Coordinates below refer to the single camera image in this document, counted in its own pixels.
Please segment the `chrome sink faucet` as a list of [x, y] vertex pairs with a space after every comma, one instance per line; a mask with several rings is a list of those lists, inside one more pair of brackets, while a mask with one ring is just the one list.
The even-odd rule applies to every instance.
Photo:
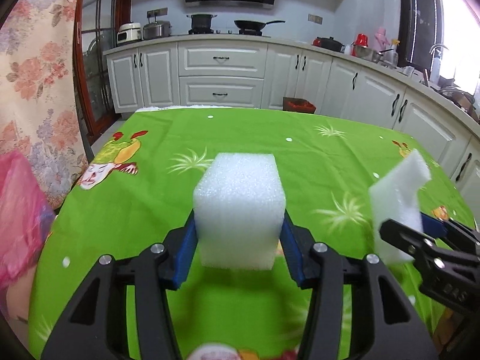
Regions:
[[439, 82], [442, 52], [444, 50], [448, 50], [448, 47], [442, 43], [435, 43], [429, 51], [430, 56], [432, 57], [430, 66], [430, 82], [433, 84], [437, 84]]

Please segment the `white rice cooker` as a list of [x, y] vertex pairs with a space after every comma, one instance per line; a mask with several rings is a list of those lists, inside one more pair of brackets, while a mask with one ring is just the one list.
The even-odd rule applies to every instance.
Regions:
[[138, 22], [122, 24], [116, 35], [116, 43], [122, 45], [142, 40], [142, 26]]

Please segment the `floral curtain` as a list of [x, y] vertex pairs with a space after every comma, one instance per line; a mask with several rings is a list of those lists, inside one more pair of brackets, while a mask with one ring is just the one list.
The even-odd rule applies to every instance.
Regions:
[[18, 0], [1, 27], [1, 152], [18, 150], [54, 209], [86, 170], [73, 84], [77, 0]]

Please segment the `steel mixing bowl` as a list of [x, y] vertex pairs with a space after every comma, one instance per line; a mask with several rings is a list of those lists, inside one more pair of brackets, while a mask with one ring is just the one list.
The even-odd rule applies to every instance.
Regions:
[[354, 45], [352, 47], [353, 55], [363, 60], [367, 60], [373, 63], [379, 63], [383, 59], [383, 54], [362, 45]]

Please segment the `white foam block tall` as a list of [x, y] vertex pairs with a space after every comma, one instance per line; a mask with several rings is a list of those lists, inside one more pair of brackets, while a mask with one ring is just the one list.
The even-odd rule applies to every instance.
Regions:
[[374, 253], [387, 265], [410, 263], [413, 258], [386, 243], [380, 237], [380, 227], [394, 219], [420, 233], [422, 216], [417, 191], [431, 180], [424, 158], [412, 150], [397, 166], [368, 189], [373, 212]]

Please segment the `dark framed window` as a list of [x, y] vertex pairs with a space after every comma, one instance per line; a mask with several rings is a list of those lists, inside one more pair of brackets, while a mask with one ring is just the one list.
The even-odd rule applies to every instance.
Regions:
[[438, 86], [479, 92], [479, 0], [400, 0], [399, 65], [431, 74], [430, 48], [442, 43]]

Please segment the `white lower kitchen cabinets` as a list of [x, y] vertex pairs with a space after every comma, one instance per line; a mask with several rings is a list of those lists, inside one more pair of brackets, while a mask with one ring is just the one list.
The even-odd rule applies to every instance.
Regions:
[[408, 133], [479, 211], [479, 124], [433, 88], [376, 63], [269, 37], [189, 35], [105, 53], [114, 108], [230, 106], [279, 110], [285, 98], [320, 115]]

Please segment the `black stock pot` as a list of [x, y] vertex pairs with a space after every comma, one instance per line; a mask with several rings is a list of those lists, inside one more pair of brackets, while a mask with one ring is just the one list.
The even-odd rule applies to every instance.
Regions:
[[191, 28], [189, 34], [212, 34], [212, 19], [216, 17], [214, 14], [191, 14], [187, 15], [191, 20]]

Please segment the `dark wood glass door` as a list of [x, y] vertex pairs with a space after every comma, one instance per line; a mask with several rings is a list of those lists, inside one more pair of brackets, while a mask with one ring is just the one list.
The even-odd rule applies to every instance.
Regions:
[[90, 144], [118, 119], [103, 53], [116, 47], [117, 0], [77, 0], [73, 66], [80, 127]]

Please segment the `pink-bagged trash bin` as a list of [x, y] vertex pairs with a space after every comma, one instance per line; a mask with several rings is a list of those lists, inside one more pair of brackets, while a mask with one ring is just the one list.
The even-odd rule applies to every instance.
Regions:
[[18, 150], [1, 156], [1, 312], [29, 321], [38, 260], [55, 212], [29, 161]]

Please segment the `red black casserole pot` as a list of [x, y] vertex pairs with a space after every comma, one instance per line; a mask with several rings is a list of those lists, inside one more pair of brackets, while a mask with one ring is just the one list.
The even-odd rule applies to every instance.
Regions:
[[335, 40], [333, 37], [316, 37], [312, 44], [315, 47], [320, 47], [334, 52], [342, 52], [344, 48], [343, 43]]

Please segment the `red floor trash bin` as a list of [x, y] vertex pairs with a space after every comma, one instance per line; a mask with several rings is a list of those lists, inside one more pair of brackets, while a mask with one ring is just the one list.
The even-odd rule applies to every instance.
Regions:
[[283, 111], [314, 114], [316, 109], [308, 100], [296, 97], [283, 97]]

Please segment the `red kettle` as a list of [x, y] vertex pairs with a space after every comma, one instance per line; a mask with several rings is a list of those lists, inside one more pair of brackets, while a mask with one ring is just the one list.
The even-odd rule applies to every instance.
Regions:
[[368, 47], [368, 36], [364, 33], [358, 33], [354, 41], [354, 45]]

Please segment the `steel pressure cooker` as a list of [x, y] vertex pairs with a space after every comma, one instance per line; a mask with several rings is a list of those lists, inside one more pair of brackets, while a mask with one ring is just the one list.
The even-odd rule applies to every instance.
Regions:
[[144, 40], [156, 38], [167, 38], [171, 36], [172, 26], [167, 20], [157, 20], [145, 24], [142, 28], [142, 37]]

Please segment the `black frying pan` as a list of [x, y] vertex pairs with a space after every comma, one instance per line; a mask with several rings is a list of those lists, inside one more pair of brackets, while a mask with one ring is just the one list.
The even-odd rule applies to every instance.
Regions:
[[284, 24], [284, 20], [272, 20], [268, 22], [258, 22], [253, 20], [242, 20], [236, 19], [235, 25], [239, 29], [239, 33], [241, 35], [253, 35], [253, 36], [261, 36], [262, 30], [270, 24]]

